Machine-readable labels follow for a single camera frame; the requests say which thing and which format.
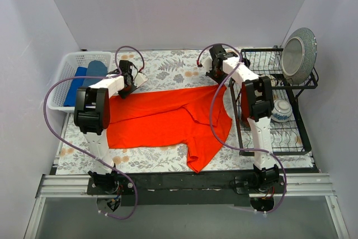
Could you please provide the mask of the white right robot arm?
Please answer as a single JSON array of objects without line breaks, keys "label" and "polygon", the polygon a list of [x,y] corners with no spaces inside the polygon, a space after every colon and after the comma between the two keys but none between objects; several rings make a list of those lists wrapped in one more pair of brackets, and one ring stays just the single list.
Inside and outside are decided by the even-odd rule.
[{"label": "white right robot arm", "polygon": [[250,61],[237,50],[226,51],[224,44],[208,46],[210,57],[197,60],[206,75],[223,87],[231,78],[241,86],[241,116],[248,123],[253,139],[254,164],[252,175],[243,183],[265,193],[279,182],[279,167],[273,157],[270,123],[274,109],[271,81],[250,70]]}]

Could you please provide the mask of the white blue patterned bowl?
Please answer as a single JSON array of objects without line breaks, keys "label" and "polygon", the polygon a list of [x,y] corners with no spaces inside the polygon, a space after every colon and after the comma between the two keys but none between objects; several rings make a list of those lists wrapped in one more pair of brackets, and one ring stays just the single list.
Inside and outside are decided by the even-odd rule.
[{"label": "white blue patterned bowl", "polygon": [[289,102],[283,99],[274,101],[274,109],[272,110],[271,119],[278,123],[287,122],[293,114],[293,109]]}]

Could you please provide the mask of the royal blue rolled shirt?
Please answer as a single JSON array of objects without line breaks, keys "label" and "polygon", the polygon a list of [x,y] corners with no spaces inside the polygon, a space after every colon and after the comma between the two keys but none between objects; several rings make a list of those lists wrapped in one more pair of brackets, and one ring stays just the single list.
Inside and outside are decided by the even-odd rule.
[{"label": "royal blue rolled shirt", "polygon": [[[86,67],[78,67],[75,73],[75,77],[85,76],[87,73]],[[76,105],[76,93],[77,89],[83,85],[84,78],[73,79],[70,88],[68,90],[67,96],[65,98],[64,107],[74,107]]]}]

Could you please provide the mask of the orange t shirt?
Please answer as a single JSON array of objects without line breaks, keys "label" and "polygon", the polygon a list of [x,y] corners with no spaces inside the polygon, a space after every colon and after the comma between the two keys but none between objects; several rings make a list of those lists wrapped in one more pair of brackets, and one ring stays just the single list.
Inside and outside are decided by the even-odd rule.
[{"label": "orange t shirt", "polygon": [[187,166],[200,172],[222,147],[232,119],[224,107],[227,88],[216,85],[136,93],[110,98],[107,141],[111,149],[185,144]]}]

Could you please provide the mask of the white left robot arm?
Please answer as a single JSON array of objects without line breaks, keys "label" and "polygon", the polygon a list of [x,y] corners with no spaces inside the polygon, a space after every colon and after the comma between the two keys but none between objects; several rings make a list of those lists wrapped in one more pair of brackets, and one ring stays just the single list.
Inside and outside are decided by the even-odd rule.
[{"label": "white left robot arm", "polygon": [[106,194],[113,194],[120,187],[106,134],[110,98],[117,93],[125,98],[137,89],[133,70],[137,67],[127,60],[120,60],[119,68],[112,72],[101,61],[94,60],[89,63],[86,78],[76,92],[74,123],[88,142],[89,155],[96,161],[88,174],[95,187]]}]

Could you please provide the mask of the grey patterned plate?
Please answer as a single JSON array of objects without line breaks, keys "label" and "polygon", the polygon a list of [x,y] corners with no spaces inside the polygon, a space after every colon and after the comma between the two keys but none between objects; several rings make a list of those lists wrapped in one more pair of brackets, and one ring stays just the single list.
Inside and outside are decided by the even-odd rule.
[{"label": "grey patterned plate", "polygon": [[295,30],[282,51],[280,66],[290,85],[301,85],[313,71],[317,58],[317,41],[314,33],[306,27]]}]

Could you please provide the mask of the floral patterned table cloth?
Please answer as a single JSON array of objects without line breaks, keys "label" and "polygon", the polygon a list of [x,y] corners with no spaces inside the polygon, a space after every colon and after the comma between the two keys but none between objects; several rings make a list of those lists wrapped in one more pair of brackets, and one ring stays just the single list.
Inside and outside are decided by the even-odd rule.
[{"label": "floral patterned table cloth", "polygon": [[[197,50],[145,51],[144,74],[148,81],[139,92],[176,90],[214,85],[203,69],[196,66]],[[115,149],[110,152],[116,167],[124,173],[189,172],[186,164],[187,147],[178,144],[156,148]],[[286,170],[310,170],[314,159],[309,152],[298,156],[278,156]],[[63,144],[56,158],[56,175],[81,175],[93,169],[96,161]],[[204,171],[248,170],[253,157],[223,147]]]}]

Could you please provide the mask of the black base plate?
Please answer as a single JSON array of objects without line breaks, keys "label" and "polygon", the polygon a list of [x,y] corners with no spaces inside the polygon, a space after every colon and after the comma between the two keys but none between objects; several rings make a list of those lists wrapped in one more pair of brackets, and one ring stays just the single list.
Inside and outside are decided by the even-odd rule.
[{"label": "black base plate", "polygon": [[263,196],[267,191],[282,194],[282,176],[262,181],[252,170],[168,173],[137,173],[127,176],[115,172],[91,173],[87,194],[106,195],[121,200],[123,207],[133,205],[251,205],[250,194]]}]

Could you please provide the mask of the aluminium frame rail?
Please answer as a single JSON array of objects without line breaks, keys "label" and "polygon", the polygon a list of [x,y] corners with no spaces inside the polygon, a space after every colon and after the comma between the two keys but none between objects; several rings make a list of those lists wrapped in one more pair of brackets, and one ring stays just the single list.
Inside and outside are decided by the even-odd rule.
[{"label": "aluminium frame rail", "polygon": [[[338,237],[349,238],[328,173],[293,173],[288,174],[287,179],[286,197],[325,197]],[[35,205],[24,238],[35,238],[46,198],[93,198],[95,194],[87,194],[91,187],[92,180],[88,175],[44,175],[36,193]]]}]

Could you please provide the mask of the grey blue rolled shirt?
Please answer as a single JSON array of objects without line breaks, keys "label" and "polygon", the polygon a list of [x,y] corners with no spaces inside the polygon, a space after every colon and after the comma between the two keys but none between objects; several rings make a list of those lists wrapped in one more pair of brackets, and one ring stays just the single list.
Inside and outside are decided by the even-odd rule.
[{"label": "grey blue rolled shirt", "polygon": [[99,60],[89,62],[86,76],[87,77],[105,77],[107,75],[107,67]]}]

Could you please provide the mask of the red bowl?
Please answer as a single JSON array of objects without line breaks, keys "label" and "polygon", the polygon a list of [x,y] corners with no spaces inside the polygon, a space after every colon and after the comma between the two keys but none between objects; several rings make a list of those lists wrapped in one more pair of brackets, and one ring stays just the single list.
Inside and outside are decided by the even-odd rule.
[{"label": "red bowl", "polygon": [[250,115],[249,110],[244,110],[241,112],[241,122],[246,128],[250,128],[250,125],[248,122],[248,119],[250,119],[250,118],[251,118],[251,115]]}]

